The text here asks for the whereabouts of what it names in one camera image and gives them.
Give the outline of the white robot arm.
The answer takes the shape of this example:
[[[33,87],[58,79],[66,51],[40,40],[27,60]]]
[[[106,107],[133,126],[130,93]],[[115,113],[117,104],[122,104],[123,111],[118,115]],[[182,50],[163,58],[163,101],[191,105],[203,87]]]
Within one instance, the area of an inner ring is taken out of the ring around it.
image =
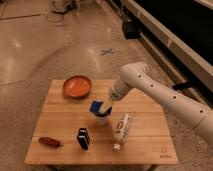
[[[114,101],[120,101],[132,89],[138,89],[171,111],[213,148],[213,109],[156,82],[147,72],[148,66],[143,62],[124,65],[109,89],[107,99],[93,101],[90,111],[96,117],[106,117]]]

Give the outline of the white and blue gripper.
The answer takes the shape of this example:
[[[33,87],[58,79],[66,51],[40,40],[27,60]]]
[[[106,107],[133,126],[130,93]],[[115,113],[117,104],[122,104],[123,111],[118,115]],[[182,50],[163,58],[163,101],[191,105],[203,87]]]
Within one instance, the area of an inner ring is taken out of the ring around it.
[[[111,114],[113,102],[109,99],[103,101],[94,100],[90,106],[90,112],[94,115],[100,125],[104,125]]]

